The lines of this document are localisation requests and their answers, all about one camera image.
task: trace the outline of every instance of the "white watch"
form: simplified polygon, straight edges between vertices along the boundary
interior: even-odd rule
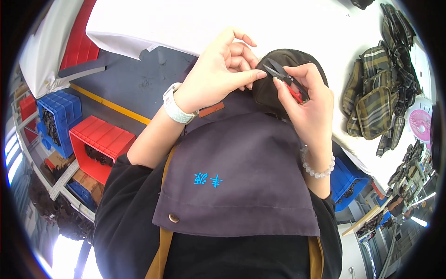
[[[182,83],[179,82],[174,83],[169,87],[169,89],[167,89],[167,91],[163,94],[163,106],[164,110],[167,112],[167,115],[169,115],[169,117],[174,121],[182,124],[189,124],[198,115],[198,111],[191,114],[185,113],[178,107],[177,103],[175,103],[173,93],[180,88],[181,84]]]

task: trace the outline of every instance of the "hand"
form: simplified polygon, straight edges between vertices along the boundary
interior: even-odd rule
[[[273,78],[279,101],[310,153],[316,157],[329,154],[331,160],[333,92],[325,86],[317,67],[312,63],[298,67],[284,67],[284,70],[307,88],[310,100],[305,104],[298,104],[283,82]],[[299,90],[294,84],[291,85],[291,89],[295,92]]]
[[[243,42],[233,42],[234,38]],[[229,93],[266,77],[266,72],[256,70],[259,59],[248,47],[257,44],[244,32],[226,28],[200,55],[187,75],[183,85],[175,92],[178,107],[192,113],[212,106]]]

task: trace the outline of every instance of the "white table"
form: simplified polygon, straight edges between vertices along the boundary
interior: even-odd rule
[[[400,144],[375,156],[379,138],[367,141],[346,132],[341,98],[353,62],[378,45],[383,13],[377,0],[364,11],[337,0],[227,0],[221,4],[200,0],[97,0],[87,24],[87,36],[104,50],[138,59],[144,49],[161,45],[199,55],[226,26],[236,26],[257,42],[259,58],[274,49],[290,48],[314,56],[335,94],[333,140],[373,176],[386,192],[387,182],[402,162],[407,146],[415,142],[405,131]]]
[[[36,99],[70,86],[69,81],[103,71],[104,67],[58,77],[68,37],[83,0],[55,0],[19,59],[26,84]]]

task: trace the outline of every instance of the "purple apron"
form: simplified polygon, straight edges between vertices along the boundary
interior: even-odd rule
[[[165,174],[153,224],[200,236],[320,236],[288,123],[235,91],[194,119]]]

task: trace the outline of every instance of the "yellow apron strap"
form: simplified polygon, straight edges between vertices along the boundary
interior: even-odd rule
[[[310,279],[321,279],[324,269],[324,252],[321,239],[308,237],[308,250],[310,252]]]
[[[163,179],[161,187],[164,183],[164,179],[167,174],[170,160],[176,149],[174,146],[167,158],[166,165],[164,166]],[[167,256],[169,254],[170,243],[172,241],[173,232],[160,228],[160,246],[158,248],[152,264],[147,271],[145,279],[162,279],[164,275],[164,268],[167,262]],[[308,248],[310,252],[310,279],[321,279],[322,271],[324,268],[324,253],[322,251],[321,240],[318,237],[308,237]]]
[[[170,151],[167,158],[166,165],[164,166],[163,179],[161,181],[161,187],[163,187],[164,179],[166,178],[167,169],[172,159],[173,153],[177,147],[174,146]],[[145,279],[162,279],[164,275],[164,268],[167,262],[167,255],[169,254],[170,243],[172,241],[173,232],[160,228],[160,247],[158,248],[152,264],[145,275]]]

